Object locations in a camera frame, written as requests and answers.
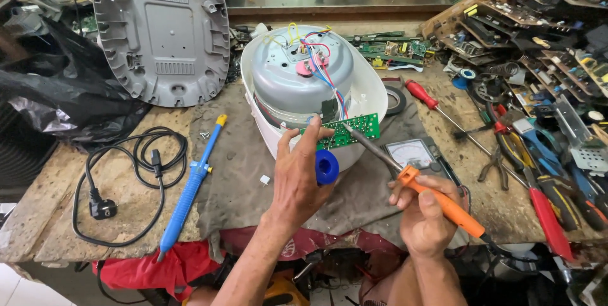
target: white plastic housing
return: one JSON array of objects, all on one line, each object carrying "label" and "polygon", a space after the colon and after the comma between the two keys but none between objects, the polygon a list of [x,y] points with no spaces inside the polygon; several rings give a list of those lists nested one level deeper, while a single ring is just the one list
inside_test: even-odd
[{"label": "white plastic housing", "polygon": [[[272,36],[275,32],[284,32],[285,29],[273,30],[265,35]],[[257,37],[253,39],[243,50],[241,56],[241,70],[243,72],[243,82],[245,84],[247,103],[251,107],[252,115],[255,118],[255,123],[258,125],[258,129],[264,138],[266,147],[272,154],[277,158],[277,143],[281,138],[284,129],[280,131],[269,124],[264,118],[262,111],[257,107],[254,102],[253,91],[254,81],[251,71],[251,64],[254,58],[255,49],[262,44],[264,37]],[[380,77],[376,74],[376,71],[371,67],[367,60],[351,45],[348,45],[350,51],[353,53],[354,58],[354,69],[353,69],[353,84],[351,87],[351,104],[348,108],[348,114],[351,117],[368,115],[378,113],[378,120],[381,122],[386,115],[386,109],[389,106],[389,99],[386,94],[386,89]],[[300,140],[300,136],[296,136],[291,140],[289,146],[293,149],[295,144]],[[351,167],[365,151],[365,147],[361,144],[354,144],[346,147],[333,148],[330,150],[333,155],[338,159],[340,164],[340,172]]]}]

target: black plastic bag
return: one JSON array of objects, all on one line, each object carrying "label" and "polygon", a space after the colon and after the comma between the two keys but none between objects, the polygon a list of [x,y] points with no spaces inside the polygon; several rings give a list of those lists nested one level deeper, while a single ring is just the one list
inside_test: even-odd
[{"label": "black plastic bag", "polygon": [[37,131],[85,150],[128,136],[150,105],[118,83],[103,50],[62,23],[44,22],[53,53],[0,66],[9,103]]}]

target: blue desoldering pump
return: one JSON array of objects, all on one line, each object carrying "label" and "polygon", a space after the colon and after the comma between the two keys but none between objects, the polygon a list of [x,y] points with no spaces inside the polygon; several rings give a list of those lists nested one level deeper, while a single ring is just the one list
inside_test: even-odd
[{"label": "blue desoldering pump", "polygon": [[192,207],[192,203],[194,202],[194,197],[196,196],[196,192],[198,191],[199,186],[203,179],[207,176],[207,173],[211,173],[211,167],[207,163],[209,159],[209,155],[211,154],[211,150],[213,149],[213,145],[215,141],[218,139],[219,131],[224,127],[224,123],[228,116],[220,115],[215,123],[215,129],[213,130],[213,134],[211,134],[211,138],[205,147],[205,152],[202,154],[201,161],[193,161],[190,163],[190,176],[188,177],[188,181],[186,181],[186,185],[182,190],[182,195],[179,196],[178,203],[175,205],[175,209],[173,209],[173,214],[171,215],[171,219],[169,219],[169,223],[165,228],[165,232],[163,232],[161,237],[161,244],[159,245],[159,249],[161,253],[158,255],[156,262],[162,261],[165,253],[173,247],[175,242],[178,240],[179,233],[182,231],[184,227],[184,222],[186,221],[186,217],[188,216],[188,212]]}]

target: gray plastic bottom cover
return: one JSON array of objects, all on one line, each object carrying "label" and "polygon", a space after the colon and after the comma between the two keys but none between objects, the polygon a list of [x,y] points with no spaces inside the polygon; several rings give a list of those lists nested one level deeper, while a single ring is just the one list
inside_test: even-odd
[{"label": "gray plastic bottom cover", "polygon": [[224,0],[94,0],[106,58],[131,96],[190,107],[224,86],[230,61]]}]

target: green circuit board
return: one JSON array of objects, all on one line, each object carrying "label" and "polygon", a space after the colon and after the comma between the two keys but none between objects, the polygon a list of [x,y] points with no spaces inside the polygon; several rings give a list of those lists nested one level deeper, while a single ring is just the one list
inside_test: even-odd
[{"label": "green circuit board", "polygon": [[[330,138],[319,140],[317,142],[317,149],[332,149],[357,143],[357,140],[350,135],[350,132],[347,131],[346,128],[344,128],[344,123],[348,123],[349,126],[358,129],[361,133],[365,134],[368,139],[373,140],[380,137],[378,114],[374,113],[324,124],[323,127],[335,129],[336,132]],[[306,129],[300,130],[300,134],[304,134],[304,131],[306,131]]]}]

